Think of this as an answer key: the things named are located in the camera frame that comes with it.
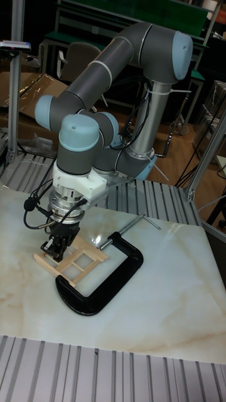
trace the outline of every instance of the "cardboard box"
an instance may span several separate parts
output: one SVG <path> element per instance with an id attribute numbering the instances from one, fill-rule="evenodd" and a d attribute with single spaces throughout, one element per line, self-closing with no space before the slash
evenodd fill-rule
<path id="1" fill-rule="evenodd" d="M 200 130 L 200 124 L 202 124 L 202 121 L 205 117 L 213 117 L 212 113 L 208 110 L 208 108 L 206 107 L 206 105 L 202 105 L 199 114 L 197 115 L 196 121 L 193 125 L 194 130 L 196 131 L 196 133 Z M 219 119 L 214 119 L 214 123 L 218 123 Z"/>
<path id="2" fill-rule="evenodd" d="M 8 128 L 8 113 L 0 112 L 0 128 Z M 18 141 L 28 153 L 54 156 L 58 149 L 58 134 L 41 127 L 28 116 L 19 114 Z"/>
<path id="3" fill-rule="evenodd" d="M 22 60 L 21 60 L 21 73 L 41 73 L 41 66 L 34 66 L 32 65 L 32 62 L 27 61 L 27 56 L 32 57 L 33 60 L 37 60 L 37 56 L 32 56 L 30 54 L 22 54 Z M 2 71 L 10 71 L 10 61 L 7 58 L 2 58 L 1 59 L 1 70 Z"/>
<path id="4" fill-rule="evenodd" d="M 37 73 L 21 73 L 19 96 L 40 79 Z M 0 73 L 0 107 L 9 107 L 9 72 Z"/>
<path id="5" fill-rule="evenodd" d="M 202 120 L 200 121 L 199 125 L 196 125 L 196 135 L 193 138 L 193 146 L 194 148 L 196 148 L 198 146 L 199 141 L 201 140 L 202 136 L 205 135 L 205 137 L 202 139 L 202 142 L 200 143 L 200 145 L 198 146 L 198 149 L 196 151 L 199 159 L 201 159 L 201 157 L 203 156 L 205 150 L 207 149 L 207 146 L 209 145 L 213 134 L 216 130 L 216 127 L 219 123 L 218 119 L 214 119 L 213 122 L 210 125 L 210 122 L 213 119 L 213 115 L 204 115 Z M 215 165 L 217 165 L 217 161 L 216 161 L 216 156 L 220 155 L 220 156 L 224 156 L 226 157 L 226 134 L 224 135 L 216 153 L 215 156 L 213 157 L 211 163 L 214 163 Z"/>
<path id="6" fill-rule="evenodd" d="M 51 76 L 40 75 L 39 79 L 30 86 L 26 93 L 19 98 L 19 111 L 26 116 L 35 118 L 35 105 L 38 99 L 43 95 L 59 96 L 67 85 L 63 82 L 55 80 Z"/>
<path id="7" fill-rule="evenodd" d="M 208 110 L 216 115 L 217 119 L 221 119 L 226 108 L 226 83 L 222 81 L 214 81 L 210 93 L 205 101 Z"/>
<path id="8" fill-rule="evenodd" d="M 0 74 L 0 127 L 8 127 L 9 73 Z M 35 105 L 45 94 L 59 96 L 67 86 L 49 75 L 21 74 L 19 98 L 18 139 L 26 151 L 36 155 L 53 156 L 58 148 L 58 134 L 35 121 Z"/>

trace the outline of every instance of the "metal frame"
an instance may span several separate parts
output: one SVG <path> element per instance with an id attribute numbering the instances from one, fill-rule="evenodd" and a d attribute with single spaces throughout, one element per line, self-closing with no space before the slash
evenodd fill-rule
<path id="1" fill-rule="evenodd" d="M 226 401 L 225 364 L 7 336 L 0 354 L 4 402 Z"/>
<path id="2" fill-rule="evenodd" d="M 195 104 L 196 104 L 196 102 L 197 102 L 198 96 L 199 96 L 199 94 L 200 94 L 200 92 L 201 92 L 201 89 L 202 89 L 202 87 L 203 87 L 204 82 L 201 81 L 201 80 L 198 80 L 198 79 L 196 79 L 196 78 L 191 78 L 191 80 L 190 80 L 190 85 L 189 85 L 189 89 L 190 89 L 190 87 L 191 87 L 192 84 L 197 85 L 198 88 L 197 88 L 197 90 L 196 90 L 196 92 L 195 92 L 195 96 L 194 96 L 194 98 L 193 98 L 193 100 L 192 100 L 191 106 L 190 106 L 190 108 L 189 108 L 189 110 L 188 110 L 188 113 L 186 114 L 184 123 L 183 123 L 183 125 L 182 125 L 182 127 L 181 127 L 181 131 L 180 131 L 180 135 L 181 135 L 181 136 L 184 135 L 184 131 L 185 131 L 186 125 L 188 124 L 189 118 L 191 117 L 191 114 L 192 114 L 192 112 L 193 112 L 193 109 L 194 109 L 194 107 L 195 107 Z"/>
<path id="3" fill-rule="evenodd" d="M 199 185 L 202 176 L 204 175 L 206 169 L 208 168 L 215 152 L 217 151 L 217 148 L 220 145 L 220 142 L 225 134 L 226 131 L 226 110 L 223 113 L 223 116 L 215 130 L 215 133 L 212 137 L 212 140 L 210 141 L 202 159 L 200 160 L 198 164 L 198 168 L 196 169 L 196 172 L 189 182 L 188 187 L 185 190 L 185 195 L 186 199 L 190 201 L 190 196 L 195 193 L 195 190 L 197 189 L 197 186 Z"/>
<path id="4" fill-rule="evenodd" d="M 13 0 L 12 30 L 13 41 L 23 40 L 25 0 Z M 7 162 L 12 163 L 17 152 L 18 142 L 18 117 L 19 117 L 19 90 L 21 78 L 20 52 L 10 64 L 9 80 L 9 130 L 8 130 L 8 154 Z"/>

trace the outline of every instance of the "chair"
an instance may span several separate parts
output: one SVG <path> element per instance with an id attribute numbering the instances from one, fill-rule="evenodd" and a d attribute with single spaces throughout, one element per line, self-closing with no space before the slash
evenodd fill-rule
<path id="1" fill-rule="evenodd" d="M 90 43 L 71 43 L 65 58 L 61 50 L 58 52 L 57 77 L 62 81 L 73 82 L 99 54 L 100 49 Z"/>

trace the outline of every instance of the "wooden stick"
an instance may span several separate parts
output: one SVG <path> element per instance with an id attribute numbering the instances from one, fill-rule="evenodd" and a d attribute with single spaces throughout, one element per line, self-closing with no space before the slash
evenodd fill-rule
<path id="1" fill-rule="evenodd" d="M 48 264 L 47 261 L 45 261 L 41 256 L 34 254 L 34 258 L 36 259 L 37 263 L 40 264 L 43 268 L 45 268 L 48 272 L 50 272 L 54 277 L 57 277 L 58 275 L 61 275 L 63 278 L 65 278 L 68 283 L 72 286 L 75 287 L 75 283 L 68 279 L 65 275 L 59 274 L 57 269 L 55 269 L 52 265 Z"/>
<path id="2" fill-rule="evenodd" d="M 84 276 L 86 276 L 92 269 L 94 269 L 100 261 L 93 261 L 91 264 L 89 264 L 86 269 L 81 272 L 74 280 L 73 283 L 76 284 L 78 283 Z"/>

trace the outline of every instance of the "wooden floor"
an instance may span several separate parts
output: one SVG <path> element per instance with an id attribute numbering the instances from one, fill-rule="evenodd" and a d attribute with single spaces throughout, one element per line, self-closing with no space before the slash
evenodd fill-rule
<path id="1" fill-rule="evenodd" d="M 128 116 L 129 110 L 119 106 L 109 105 L 109 109 L 107 110 L 111 112 L 117 118 L 119 122 L 119 127 L 123 127 L 126 117 Z M 169 146 L 167 157 L 158 158 L 156 165 L 162 170 L 162 172 L 168 177 L 169 181 L 167 181 L 160 172 L 153 168 L 148 176 L 148 180 L 152 180 L 154 182 L 165 183 L 168 185 L 175 185 L 177 180 L 179 179 L 184 167 L 186 166 L 190 156 L 194 151 L 194 147 L 192 144 L 192 139 L 195 135 L 195 131 L 192 125 L 188 125 L 189 132 L 183 136 L 174 133 L 173 138 L 171 140 L 171 144 Z M 154 142 L 154 150 L 157 153 L 162 153 L 164 150 L 165 141 L 168 138 L 170 133 L 169 126 L 160 125 L 159 133 L 156 136 L 156 140 Z M 194 156 L 192 162 L 189 166 L 187 172 L 189 172 L 194 166 L 197 165 L 199 159 L 197 155 Z M 203 205 L 208 204 L 209 202 L 219 198 L 222 195 L 222 192 L 226 186 L 226 180 L 217 176 L 217 172 L 219 167 L 217 165 L 210 164 L 206 173 L 204 174 L 195 194 L 195 205 L 197 209 L 201 208 Z M 217 203 L 205 207 L 202 211 L 200 211 L 199 216 L 201 219 L 206 221 L 208 216 L 211 214 L 214 206 Z M 226 233 L 226 228 L 220 229 L 218 227 L 218 221 L 223 219 L 223 215 L 220 214 L 217 220 L 214 222 L 213 226 L 222 232 Z"/>

